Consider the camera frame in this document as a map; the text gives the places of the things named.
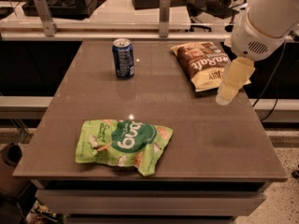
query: soda can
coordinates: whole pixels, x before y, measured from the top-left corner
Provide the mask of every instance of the soda can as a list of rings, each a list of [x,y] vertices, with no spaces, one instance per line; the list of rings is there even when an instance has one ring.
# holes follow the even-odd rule
[[[134,75],[133,46],[129,39],[117,39],[112,46],[116,76],[128,79]]]

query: green chip bag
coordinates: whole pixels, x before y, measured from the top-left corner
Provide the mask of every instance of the green chip bag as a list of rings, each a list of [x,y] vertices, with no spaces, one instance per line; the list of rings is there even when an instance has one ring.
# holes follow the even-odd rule
[[[152,175],[172,133],[164,126],[131,120],[87,120],[78,140],[76,162],[134,166],[140,174]]]

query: chip bag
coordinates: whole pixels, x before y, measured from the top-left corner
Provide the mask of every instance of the chip bag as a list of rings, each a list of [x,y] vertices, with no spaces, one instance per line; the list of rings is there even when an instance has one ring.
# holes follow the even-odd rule
[[[196,91],[218,88],[228,55],[212,42],[191,42],[171,48]]]
[[[87,120],[78,140],[76,162],[134,166],[140,174],[152,175],[172,133],[164,126],[131,120]]]

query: desk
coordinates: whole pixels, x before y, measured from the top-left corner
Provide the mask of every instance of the desk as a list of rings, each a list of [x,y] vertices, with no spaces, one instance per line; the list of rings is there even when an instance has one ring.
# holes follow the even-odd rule
[[[17,16],[13,13],[0,22],[0,29],[42,29],[39,17],[24,15],[20,3],[16,7]],[[132,0],[106,0],[94,11],[89,19],[74,21],[56,19],[58,29],[87,30],[87,29],[159,29],[159,9],[135,10]],[[189,29],[191,21],[186,7],[171,7],[169,29]]]
[[[115,76],[112,40],[82,43],[14,176],[32,179],[37,198],[68,215],[249,215],[287,176],[246,94],[228,106],[215,94],[195,98],[169,51],[184,41],[132,42],[129,80]],[[132,115],[174,130],[154,175],[75,163],[84,120]]]

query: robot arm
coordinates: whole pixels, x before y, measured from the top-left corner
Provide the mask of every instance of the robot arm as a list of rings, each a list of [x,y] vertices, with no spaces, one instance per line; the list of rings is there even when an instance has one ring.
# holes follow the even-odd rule
[[[270,56],[299,22],[299,0],[254,0],[231,35],[237,58],[225,67],[216,101],[228,105],[254,72],[254,62]]]

